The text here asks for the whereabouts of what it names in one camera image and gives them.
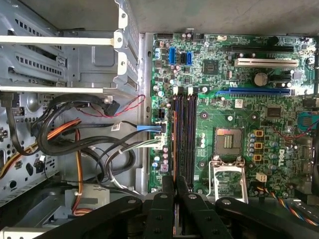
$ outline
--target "screw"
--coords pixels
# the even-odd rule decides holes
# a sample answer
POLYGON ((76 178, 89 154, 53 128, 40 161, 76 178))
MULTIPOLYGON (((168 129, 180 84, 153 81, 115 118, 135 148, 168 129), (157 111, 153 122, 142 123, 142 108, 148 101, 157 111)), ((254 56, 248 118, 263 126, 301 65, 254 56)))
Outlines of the screw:
POLYGON ((195 194, 189 194, 189 196, 188 196, 190 199, 195 199, 195 198, 197 198, 197 196, 195 195, 195 194))
POLYGON ((230 205, 231 202, 228 200, 228 199, 224 199, 223 201, 221 201, 223 204, 226 204, 226 205, 230 205))

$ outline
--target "blue pci express slot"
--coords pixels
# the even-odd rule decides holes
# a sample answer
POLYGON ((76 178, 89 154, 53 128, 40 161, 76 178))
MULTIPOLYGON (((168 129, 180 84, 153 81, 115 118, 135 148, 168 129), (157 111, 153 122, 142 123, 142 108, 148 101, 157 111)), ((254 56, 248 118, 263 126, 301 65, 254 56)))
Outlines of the blue pci express slot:
POLYGON ((192 64, 192 55, 191 52, 187 52, 186 54, 186 65, 189 66, 192 64))
POLYGON ((176 48, 170 47, 168 52, 168 63, 174 65, 176 63, 176 48))
POLYGON ((268 96, 289 96, 290 89, 280 88, 237 88, 230 87, 228 91, 218 91, 216 95, 268 95, 268 96))
POLYGON ((316 122, 319 120, 318 112, 301 112, 298 114, 298 128, 301 131, 306 131, 310 127, 311 129, 317 128, 316 122))

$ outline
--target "black ram slot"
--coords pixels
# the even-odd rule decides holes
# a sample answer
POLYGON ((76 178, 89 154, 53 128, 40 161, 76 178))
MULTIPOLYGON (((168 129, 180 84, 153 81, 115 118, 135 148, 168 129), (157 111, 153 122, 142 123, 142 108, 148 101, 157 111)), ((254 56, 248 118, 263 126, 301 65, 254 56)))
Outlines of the black ram slot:
POLYGON ((231 53, 292 53, 293 46, 231 46, 223 48, 231 53))
POLYGON ((185 107, 185 141, 184 141, 184 172, 183 176, 189 186, 194 182, 195 141, 196 141, 196 110, 197 96, 189 96, 185 107))
POLYGON ((176 162, 177 162, 177 176, 181 175, 183 170, 183 116, 184 116, 184 97, 181 95, 174 96, 173 110, 176 112, 176 162))

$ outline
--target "cable connector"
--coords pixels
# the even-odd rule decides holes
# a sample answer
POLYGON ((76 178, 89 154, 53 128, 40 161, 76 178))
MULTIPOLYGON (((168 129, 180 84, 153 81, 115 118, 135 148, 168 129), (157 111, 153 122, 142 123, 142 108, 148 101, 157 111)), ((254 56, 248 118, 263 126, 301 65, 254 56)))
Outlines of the cable connector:
POLYGON ((14 95, 17 93, 13 92, 0 92, 0 102, 1 102, 1 107, 4 108, 13 108, 15 107, 13 105, 14 103, 14 95))

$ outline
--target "integrated circuit chip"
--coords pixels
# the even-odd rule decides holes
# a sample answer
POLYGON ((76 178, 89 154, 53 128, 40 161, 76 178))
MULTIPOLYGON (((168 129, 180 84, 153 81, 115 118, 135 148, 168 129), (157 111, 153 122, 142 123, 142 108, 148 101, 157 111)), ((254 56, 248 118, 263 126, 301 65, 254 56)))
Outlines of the integrated circuit chip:
POLYGON ((203 60, 203 75, 218 75, 218 61, 203 60))
POLYGON ((280 107, 267 107, 267 118, 280 118, 281 108, 280 107))
POLYGON ((215 131, 215 155, 240 155, 242 130, 239 128, 217 128, 215 131))

